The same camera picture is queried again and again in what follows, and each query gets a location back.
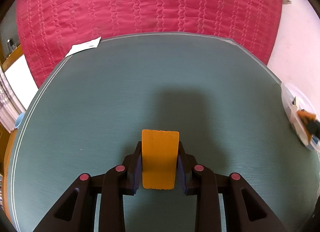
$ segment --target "orange object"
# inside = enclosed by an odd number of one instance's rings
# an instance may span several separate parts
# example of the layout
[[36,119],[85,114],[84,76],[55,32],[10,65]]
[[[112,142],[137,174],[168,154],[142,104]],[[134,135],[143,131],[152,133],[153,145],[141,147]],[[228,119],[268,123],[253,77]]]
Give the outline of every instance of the orange object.
[[142,130],[142,183],[146,189],[173,189],[179,132]]
[[298,110],[297,111],[297,115],[298,117],[301,119],[302,124],[303,124],[303,128],[307,134],[308,137],[308,141],[310,143],[311,139],[312,139],[312,134],[309,133],[308,129],[307,129],[307,125],[310,121],[315,122],[316,121],[316,115],[315,114],[311,114],[308,111],[305,110]]

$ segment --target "wooden furniture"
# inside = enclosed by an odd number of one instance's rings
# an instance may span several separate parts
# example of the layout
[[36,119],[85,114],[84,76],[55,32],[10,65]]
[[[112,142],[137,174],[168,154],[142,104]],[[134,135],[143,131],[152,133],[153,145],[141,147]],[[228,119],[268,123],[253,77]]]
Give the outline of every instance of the wooden furniture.
[[8,219],[11,221],[10,215],[9,215],[9,206],[8,206],[8,196],[7,196],[7,177],[8,177],[8,168],[9,168],[9,161],[10,161],[10,155],[12,146],[14,143],[14,140],[16,138],[18,129],[14,129],[10,133],[9,140],[6,145],[5,155],[4,155],[4,172],[3,172],[3,179],[2,179],[2,204],[4,213],[7,215]]
[[15,63],[17,59],[19,59],[23,55],[23,51],[21,45],[19,45],[2,63],[2,70],[6,72],[9,67]]
[[4,175],[4,155],[6,152],[7,144],[10,138],[10,133],[0,123],[0,173]]

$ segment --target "red quilted bedspread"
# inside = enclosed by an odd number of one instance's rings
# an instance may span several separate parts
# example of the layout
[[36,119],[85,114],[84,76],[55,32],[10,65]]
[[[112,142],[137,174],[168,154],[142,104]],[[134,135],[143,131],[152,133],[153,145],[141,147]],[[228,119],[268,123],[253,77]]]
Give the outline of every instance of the red quilted bedspread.
[[234,39],[267,64],[282,0],[17,0],[20,42],[39,87],[73,44],[183,31]]

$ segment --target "white floor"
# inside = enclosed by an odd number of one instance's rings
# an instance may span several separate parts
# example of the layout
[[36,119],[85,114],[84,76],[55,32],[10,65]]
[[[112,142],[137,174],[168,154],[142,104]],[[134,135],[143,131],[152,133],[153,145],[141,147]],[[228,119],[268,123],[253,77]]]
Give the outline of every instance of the white floor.
[[320,114],[320,19],[308,0],[282,6],[268,67],[282,82],[298,87]]
[[30,73],[27,61],[21,56],[4,73],[22,105],[27,109],[38,91],[35,81]]

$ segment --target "clear plastic container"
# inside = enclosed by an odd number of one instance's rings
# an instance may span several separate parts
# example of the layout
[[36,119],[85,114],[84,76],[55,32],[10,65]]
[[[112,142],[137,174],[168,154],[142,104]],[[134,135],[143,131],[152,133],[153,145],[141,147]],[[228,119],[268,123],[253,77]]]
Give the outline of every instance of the clear plastic container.
[[[292,104],[295,97],[300,98],[298,109],[296,106]],[[307,98],[307,96],[301,90],[299,90],[295,85],[291,83],[281,84],[281,100],[282,100],[284,111],[293,129],[296,131],[302,143],[309,150],[311,151],[316,150],[317,152],[320,152],[320,143],[318,139],[316,137],[313,137],[313,139],[311,139],[311,142],[308,141],[308,137],[304,130],[303,124],[297,115],[297,110],[304,109],[309,113],[313,113],[318,116],[311,101]]]

